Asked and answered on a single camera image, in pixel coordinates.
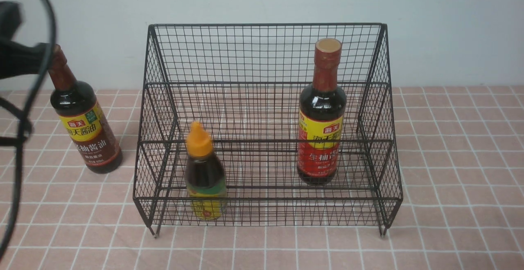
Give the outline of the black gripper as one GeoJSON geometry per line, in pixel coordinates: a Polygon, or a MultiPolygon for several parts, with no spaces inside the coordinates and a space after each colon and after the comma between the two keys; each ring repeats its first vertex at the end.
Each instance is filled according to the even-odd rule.
{"type": "Polygon", "coordinates": [[[0,4],[1,79],[29,74],[45,76],[51,65],[55,43],[39,43],[29,47],[14,41],[14,36],[22,22],[21,4],[2,1],[0,4]]]}

